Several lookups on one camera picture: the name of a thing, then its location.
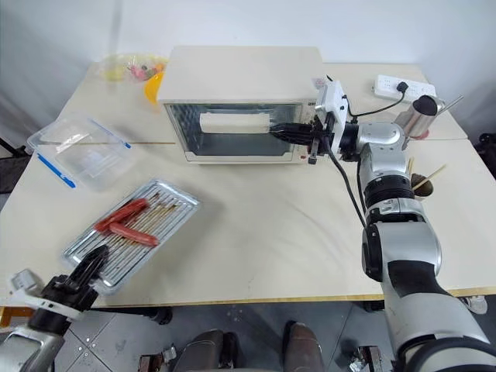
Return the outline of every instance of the white table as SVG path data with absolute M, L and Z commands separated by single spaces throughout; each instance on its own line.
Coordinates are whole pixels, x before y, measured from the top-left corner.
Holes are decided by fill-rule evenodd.
M 354 112 L 370 111 L 392 103 L 374 96 L 372 92 L 374 79 L 378 74 L 426 81 L 419 68 L 410 64 L 326 64 L 325 68 L 329 76 L 343 84 Z M 131 143 L 174 143 L 177 140 L 167 115 L 162 113 L 158 105 L 146 100 L 143 94 L 144 83 L 103 81 L 97 75 L 97 70 L 96 64 L 90 67 L 61 115 L 83 112 Z M 393 121 L 409 105 L 402 103 L 362 120 Z M 428 140 L 467 138 L 467 134 L 449 112 L 436 119 L 430 132 Z
M 85 110 L 98 111 L 87 104 Z M 109 106 L 105 114 L 112 119 L 119 109 Z M 149 129 L 162 133 L 157 142 L 171 144 L 133 145 L 134 168 L 101 193 L 72 190 L 32 159 L 0 214 L 0 297 L 7 294 L 6 278 L 23 268 L 45 281 L 68 272 L 60 260 L 64 248 L 130 192 L 159 177 L 196 195 L 202 207 L 118 294 L 96 305 L 381 298 L 379 285 L 361 269 L 361 226 L 329 160 L 313 167 L 187 164 L 166 122 L 145 126 L 137 116 L 142 124 L 132 131 L 120 118 L 112 129 L 127 130 L 128 140 L 143 133 L 143 141 L 134 142 L 144 142 Z M 446 122 L 446 133 L 461 130 Z M 466 139 L 412 141 L 407 153 L 422 174 L 449 164 L 423 202 L 443 245 L 440 284 L 455 295 L 496 293 L 494 179 Z M 355 166 L 344 164 L 356 189 Z

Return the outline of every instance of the table edge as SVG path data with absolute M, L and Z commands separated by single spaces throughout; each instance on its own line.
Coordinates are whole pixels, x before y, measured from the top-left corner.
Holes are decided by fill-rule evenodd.
M 496 295 L 496 287 L 463 288 L 448 290 L 454 297 L 469 297 L 477 295 Z M 218 300 L 218 301 L 193 301 L 193 302 L 168 302 L 163 304 L 129 304 L 129 305 L 102 305 L 99 308 L 142 308 L 142 307 L 163 307 L 163 306 L 190 306 L 190 305 L 233 305 L 233 304 L 258 304 L 258 303 L 278 303 L 278 302 L 324 302 L 324 301 L 380 301 L 384 300 L 383 294 L 351 294 L 337 296 L 313 296 L 313 297 L 290 297 L 290 298 L 246 298 L 238 300 Z

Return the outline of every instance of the red sausage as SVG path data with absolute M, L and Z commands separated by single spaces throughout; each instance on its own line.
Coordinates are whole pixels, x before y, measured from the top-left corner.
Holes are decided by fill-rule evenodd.
M 155 236 L 130 229 L 128 227 L 121 225 L 120 223 L 117 222 L 111 223 L 109 228 L 110 231 L 112 231 L 114 234 L 124 236 L 125 238 L 131 239 L 135 242 L 142 243 L 147 246 L 158 246 L 159 241 Z
M 148 206 L 148 201 L 145 198 L 134 199 L 128 204 L 124 205 L 122 208 L 113 212 L 109 217 L 99 221 L 95 224 L 95 230 L 103 233 L 109 228 L 110 224 L 113 222 L 119 222 L 129 217 L 130 215 L 145 209 Z

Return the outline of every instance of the toaster oven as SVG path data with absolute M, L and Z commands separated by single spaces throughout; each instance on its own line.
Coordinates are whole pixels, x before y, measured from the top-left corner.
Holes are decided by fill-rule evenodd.
M 324 77 L 314 47 L 176 46 L 157 101 L 189 162 L 304 163 L 306 146 L 269 129 L 310 122 Z

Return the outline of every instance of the gray tiled floor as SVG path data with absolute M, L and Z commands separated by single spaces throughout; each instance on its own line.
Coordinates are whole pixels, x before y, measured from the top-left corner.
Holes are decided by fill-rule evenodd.
M 476 320 L 496 342 L 496 296 L 487 299 L 488 314 L 476 315 Z M 199 333 L 214 328 L 237 334 L 245 367 L 281 370 L 288 320 L 304 322 L 315 332 L 328 371 L 345 370 L 348 352 L 358 345 L 379 346 L 384 370 L 391 369 L 393 352 L 383 312 L 365 312 L 350 302 L 313 302 L 176 307 L 171 323 L 162 326 L 140 315 L 89 312 L 71 326 L 56 370 L 136 372 L 142 354 L 158 353 L 172 343 L 182 350 Z

